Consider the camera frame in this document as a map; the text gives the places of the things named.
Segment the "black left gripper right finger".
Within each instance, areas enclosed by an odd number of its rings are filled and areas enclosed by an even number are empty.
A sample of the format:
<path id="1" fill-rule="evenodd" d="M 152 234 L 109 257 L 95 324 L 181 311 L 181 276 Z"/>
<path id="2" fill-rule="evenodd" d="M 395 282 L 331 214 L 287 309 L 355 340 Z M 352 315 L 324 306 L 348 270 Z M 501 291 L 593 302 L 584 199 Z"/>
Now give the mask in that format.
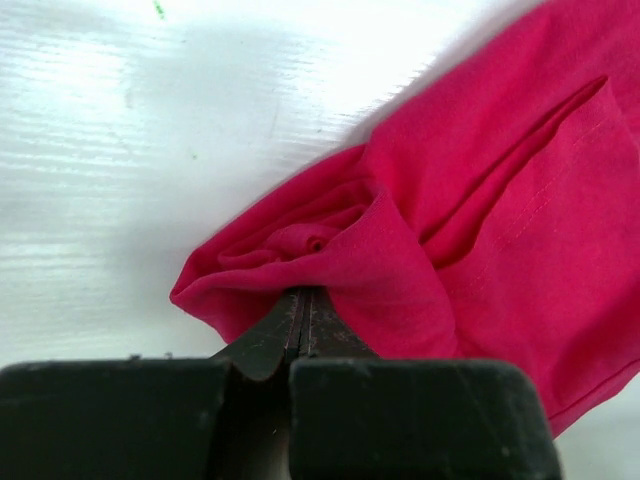
<path id="1" fill-rule="evenodd" d="M 493 360 L 383 360 L 326 293 L 300 289 L 287 344 L 295 479 L 558 479 L 537 391 Z"/>

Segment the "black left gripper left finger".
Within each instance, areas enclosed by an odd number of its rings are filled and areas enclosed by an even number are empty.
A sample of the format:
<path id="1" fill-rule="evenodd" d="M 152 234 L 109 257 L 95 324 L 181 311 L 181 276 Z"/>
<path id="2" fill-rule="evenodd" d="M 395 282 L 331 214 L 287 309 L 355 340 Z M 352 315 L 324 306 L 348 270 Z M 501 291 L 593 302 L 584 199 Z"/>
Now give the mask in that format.
<path id="1" fill-rule="evenodd" d="M 1 371 L 5 479 L 286 479 L 300 295 L 210 358 Z"/>

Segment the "crimson red t shirt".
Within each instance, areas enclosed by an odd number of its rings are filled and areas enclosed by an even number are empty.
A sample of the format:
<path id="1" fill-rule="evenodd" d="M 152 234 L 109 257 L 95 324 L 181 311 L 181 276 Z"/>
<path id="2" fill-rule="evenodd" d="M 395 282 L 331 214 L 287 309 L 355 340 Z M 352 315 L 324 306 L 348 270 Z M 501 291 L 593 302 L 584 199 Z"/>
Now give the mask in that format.
<path id="1" fill-rule="evenodd" d="M 232 342 L 324 287 L 384 358 L 495 358 L 552 432 L 639 370 L 639 5 L 546 1 L 193 251 L 171 302 Z"/>

